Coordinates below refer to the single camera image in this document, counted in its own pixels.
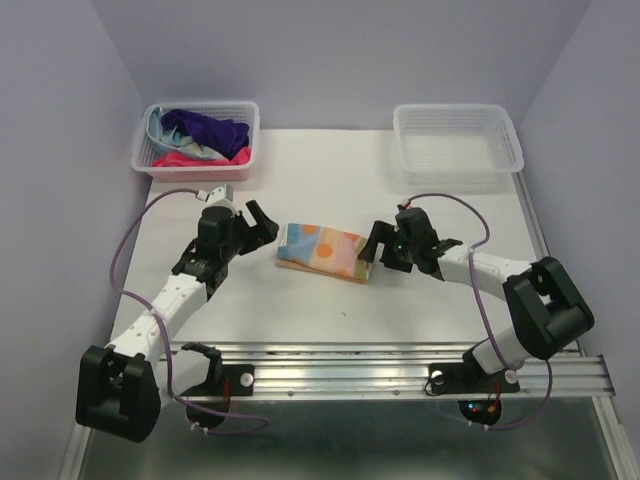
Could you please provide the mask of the orange dotted towel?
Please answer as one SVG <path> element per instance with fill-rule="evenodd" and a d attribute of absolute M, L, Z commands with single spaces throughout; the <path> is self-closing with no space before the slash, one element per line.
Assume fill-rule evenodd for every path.
<path fill-rule="evenodd" d="M 326 226 L 289 223 L 277 249 L 276 264 L 352 283 L 366 284 L 372 264 L 359 254 L 367 238 Z"/>

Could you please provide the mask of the light blue dotted towel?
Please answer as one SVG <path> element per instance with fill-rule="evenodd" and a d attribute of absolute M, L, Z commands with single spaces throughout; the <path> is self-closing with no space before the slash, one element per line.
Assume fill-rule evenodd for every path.
<path fill-rule="evenodd" d="M 222 158 L 216 150 L 196 143 L 190 135 L 180 133 L 176 127 L 165 129 L 161 125 L 161 117 L 165 113 L 162 107 L 152 107 L 147 115 L 145 133 L 146 138 L 159 154 L 179 152 L 196 159 Z"/>

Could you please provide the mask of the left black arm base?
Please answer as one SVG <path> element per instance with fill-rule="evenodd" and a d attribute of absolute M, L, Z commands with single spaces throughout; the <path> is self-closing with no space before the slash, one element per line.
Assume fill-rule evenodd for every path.
<path fill-rule="evenodd" d="M 214 380 L 209 375 L 207 379 L 185 390 L 183 396 L 194 397 L 195 403 L 201 407 L 229 413 L 234 397 L 253 395 L 253 374 L 254 367 L 250 364 L 224 366 L 219 380 Z M 190 423 L 209 430 L 225 423 L 223 417 L 207 414 L 193 407 L 186 407 L 185 412 Z"/>

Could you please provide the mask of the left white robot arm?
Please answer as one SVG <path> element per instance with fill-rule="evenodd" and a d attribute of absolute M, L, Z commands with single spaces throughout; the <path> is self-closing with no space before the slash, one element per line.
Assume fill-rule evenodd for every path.
<path fill-rule="evenodd" d="M 279 226 L 255 200 L 246 204 L 254 219 L 249 223 L 226 195 L 214 191 L 194 195 L 205 204 L 197 235 L 172 267 L 160 293 L 148 301 L 121 289 L 121 295 L 142 305 L 142 314 L 106 346 L 91 346 L 82 355 L 77 424 L 140 443 L 171 401 L 207 416 L 207 421 L 190 425 L 204 435 L 220 434 L 220 424 L 232 417 L 227 400 L 232 382 L 224 373 L 221 352 L 201 343 L 182 349 L 204 357 L 192 364 L 187 379 L 199 393 L 220 391 L 223 408 L 214 410 L 181 397 L 171 340 L 211 300 L 226 280 L 231 261 L 274 242 Z"/>

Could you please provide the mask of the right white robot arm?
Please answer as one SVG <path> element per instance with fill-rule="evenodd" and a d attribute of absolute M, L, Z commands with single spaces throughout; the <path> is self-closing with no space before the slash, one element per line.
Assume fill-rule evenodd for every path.
<path fill-rule="evenodd" d="M 477 302 L 487 293 L 507 305 L 511 326 L 463 355 L 460 378 L 472 390 L 491 384 L 496 373 L 530 358 L 548 360 L 594 327 L 595 318 L 566 269 L 555 258 L 536 262 L 477 253 L 456 239 L 441 239 L 421 208 L 401 208 L 395 223 L 376 221 L 359 258 L 388 269 L 421 273 L 468 285 Z"/>

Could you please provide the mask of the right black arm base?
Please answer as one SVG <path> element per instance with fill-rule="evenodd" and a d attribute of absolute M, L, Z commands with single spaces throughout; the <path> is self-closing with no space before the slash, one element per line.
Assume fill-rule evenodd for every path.
<path fill-rule="evenodd" d="M 435 363 L 428 368 L 423 390 L 429 397 L 455 396 L 463 418 L 488 429 L 500 420 L 502 396 L 519 393 L 520 383 L 507 370 L 486 374 L 463 363 Z"/>

